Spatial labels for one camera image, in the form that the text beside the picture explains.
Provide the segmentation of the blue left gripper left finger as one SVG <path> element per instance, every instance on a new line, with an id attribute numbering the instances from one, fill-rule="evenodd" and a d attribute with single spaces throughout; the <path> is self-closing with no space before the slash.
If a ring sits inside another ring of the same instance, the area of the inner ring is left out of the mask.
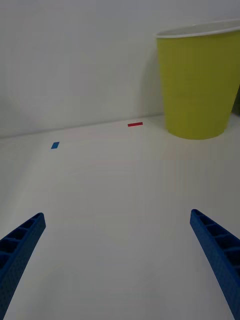
<path id="1" fill-rule="evenodd" d="M 0 240 L 0 318 L 4 318 L 29 259 L 46 228 L 37 213 Z"/>

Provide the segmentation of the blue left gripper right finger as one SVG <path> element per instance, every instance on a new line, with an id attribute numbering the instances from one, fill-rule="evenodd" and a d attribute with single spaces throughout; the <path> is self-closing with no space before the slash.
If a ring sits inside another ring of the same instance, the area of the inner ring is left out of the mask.
<path id="1" fill-rule="evenodd" d="M 240 240 L 197 209 L 190 225 L 235 320 L 240 319 Z"/>

